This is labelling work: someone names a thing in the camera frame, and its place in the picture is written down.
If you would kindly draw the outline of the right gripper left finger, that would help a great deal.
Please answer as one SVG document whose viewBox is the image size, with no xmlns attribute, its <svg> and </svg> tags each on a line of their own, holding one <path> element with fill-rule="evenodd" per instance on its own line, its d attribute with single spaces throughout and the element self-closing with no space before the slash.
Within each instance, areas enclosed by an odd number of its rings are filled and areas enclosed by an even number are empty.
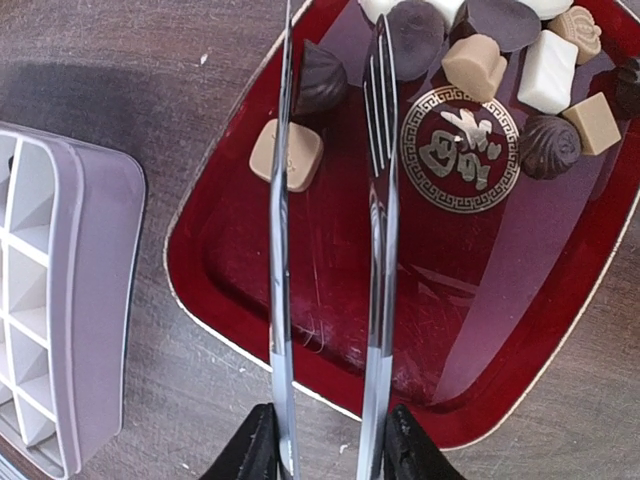
<svg viewBox="0 0 640 480">
<path fill-rule="evenodd" d="M 272 480 L 278 476 L 272 403 L 258 404 L 200 480 Z"/>
</svg>

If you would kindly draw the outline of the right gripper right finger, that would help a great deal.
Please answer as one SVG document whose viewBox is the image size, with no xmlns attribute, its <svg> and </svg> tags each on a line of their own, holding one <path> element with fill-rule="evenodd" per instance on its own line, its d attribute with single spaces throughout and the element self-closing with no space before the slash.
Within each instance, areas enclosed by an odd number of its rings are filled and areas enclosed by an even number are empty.
<svg viewBox="0 0 640 480">
<path fill-rule="evenodd" d="M 386 418 L 383 478 L 465 480 L 403 404 L 396 405 Z"/>
</svg>

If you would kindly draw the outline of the white handled tongs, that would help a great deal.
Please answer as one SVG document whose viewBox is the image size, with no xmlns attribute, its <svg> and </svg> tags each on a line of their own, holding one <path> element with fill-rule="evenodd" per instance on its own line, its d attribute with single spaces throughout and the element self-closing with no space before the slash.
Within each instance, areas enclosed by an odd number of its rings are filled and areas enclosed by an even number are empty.
<svg viewBox="0 0 640 480">
<path fill-rule="evenodd" d="M 269 201 L 270 365 L 281 479 L 300 476 L 293 392 L 287 160 L 292 107 L 292 16 L 285 16 Z M 371 283 L 362 425 L 356 476 L 381 475 L 390 401 L 399 230 L 398 94 L 391 28 L 380 15 L 363 71 L 369 140 Z"/>
</svg>

